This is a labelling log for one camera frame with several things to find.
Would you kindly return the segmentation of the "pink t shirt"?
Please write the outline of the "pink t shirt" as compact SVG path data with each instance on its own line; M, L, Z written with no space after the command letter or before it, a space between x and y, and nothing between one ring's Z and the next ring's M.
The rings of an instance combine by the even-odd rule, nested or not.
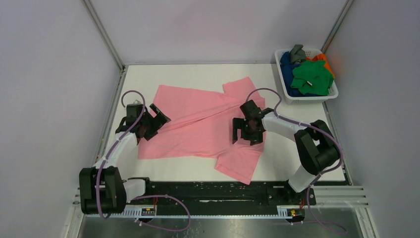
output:
M250 78L223 84L223 92L160 85L153 100L170 122L150 140L141 140L143 160L195 156L214 158L215 169L241 183L250 184L264 144L232 143L232 120L242 118L240 106L247 96L260 108L265 99L255 93Z

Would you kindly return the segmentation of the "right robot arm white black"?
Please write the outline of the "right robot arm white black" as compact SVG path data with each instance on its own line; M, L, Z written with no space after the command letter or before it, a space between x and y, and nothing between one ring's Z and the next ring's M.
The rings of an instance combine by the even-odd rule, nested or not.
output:
M300 122L281 116L275 109L261 109L253 100L246 101L240 110L243 118L232 120L232 143L241 138L252 146L261 144L264 132L273 132L296 144L301 164L287 181L287 188L294 193L307 189L326 168L342 159L338 142L322 120Z

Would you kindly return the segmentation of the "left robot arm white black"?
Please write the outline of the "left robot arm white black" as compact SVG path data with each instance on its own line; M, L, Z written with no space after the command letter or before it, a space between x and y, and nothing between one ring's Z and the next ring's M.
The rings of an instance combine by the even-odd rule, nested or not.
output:
M130 181L134 159L141 139L149 141L158 130L171 121L156 105L151 112L143 104L126 106L123 117L115 130L114 142L106 153L90 168L79 173L81 210L84 214L103 217L121 213L136 196L145 192L145 181Z

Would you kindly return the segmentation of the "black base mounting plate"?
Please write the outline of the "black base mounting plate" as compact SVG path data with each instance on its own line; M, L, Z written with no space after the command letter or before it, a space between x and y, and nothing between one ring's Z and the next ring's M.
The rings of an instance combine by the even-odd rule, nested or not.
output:
M316 198L313 189L295 193L285 181L148 181L144 198L131 204L150 205L159 216L246 216L276 215L278 206L316 205Z

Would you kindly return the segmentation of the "blue t shirt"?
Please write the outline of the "blue t shirt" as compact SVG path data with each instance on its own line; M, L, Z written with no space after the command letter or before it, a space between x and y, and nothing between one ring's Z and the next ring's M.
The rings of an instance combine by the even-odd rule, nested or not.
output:
M286 91L291 97L316 97L316 94L302 94L298 89L292 88L291 84L293 82L293 70L299 67L300 64L291 64L289 58L289 52L285 52L280 59L280 69L283 76L283 81L285 84Z

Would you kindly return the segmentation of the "green t shirt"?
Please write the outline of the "green t shirt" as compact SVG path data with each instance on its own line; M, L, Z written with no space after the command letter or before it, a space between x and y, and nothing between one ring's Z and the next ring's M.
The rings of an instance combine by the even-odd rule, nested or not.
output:
M291 88L303 95L328 96L334 77L325 64L324 60L305 61L293 69Z

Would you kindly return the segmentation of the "grey t shirt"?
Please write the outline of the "grey t shirt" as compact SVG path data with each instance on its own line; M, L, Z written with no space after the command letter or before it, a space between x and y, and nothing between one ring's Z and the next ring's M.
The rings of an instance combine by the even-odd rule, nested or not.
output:
M306 61L306 52L303 50L303 45L295 44L289 52L291 64L301 64Z

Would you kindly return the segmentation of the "orange t shirt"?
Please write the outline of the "orange t shirt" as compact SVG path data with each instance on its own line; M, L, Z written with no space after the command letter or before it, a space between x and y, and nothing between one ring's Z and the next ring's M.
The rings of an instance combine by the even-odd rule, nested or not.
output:
M335 74L332 70L332 68L329 65L329 62L327 60L327 57L325 56L325 54L321 53L318 54L316 56L314 56L313 58L310 57L306 57L306 60L310 60L310 61L324 61L324 68L326 68L332 75L332 77L335 79Z

